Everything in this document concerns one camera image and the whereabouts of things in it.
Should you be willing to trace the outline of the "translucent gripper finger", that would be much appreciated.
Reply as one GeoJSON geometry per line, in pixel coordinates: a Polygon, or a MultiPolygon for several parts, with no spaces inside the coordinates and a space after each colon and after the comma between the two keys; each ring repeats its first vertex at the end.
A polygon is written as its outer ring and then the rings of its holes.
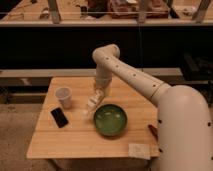
{"type": "Polygon", "coordinates": [[[100,89],[100,100],[103,100],[106,96],[106,92],[105,92],[105,89],[100,89]]]}
{"type": "Polygon", "coordinates": [[[97,90],[95,91],[95,93],[96,93],[96,98],[97,98],[97,99],[101,99],[101,97],[102,97],[102,91],[101,91],[100,89],[97,89],[97,90]]]}

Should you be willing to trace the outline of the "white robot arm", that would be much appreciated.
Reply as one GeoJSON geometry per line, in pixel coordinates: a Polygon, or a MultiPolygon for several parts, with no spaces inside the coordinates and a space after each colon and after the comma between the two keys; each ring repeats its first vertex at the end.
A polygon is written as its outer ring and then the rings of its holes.
{"type": "Polygon", "coordinates": [[[114,75],[157,107],[159,171],[213,171],[213,121],[203,95],[186,85],[171,86],[119,60],[110,44],[93,51],[96,85],[114,75]]]}

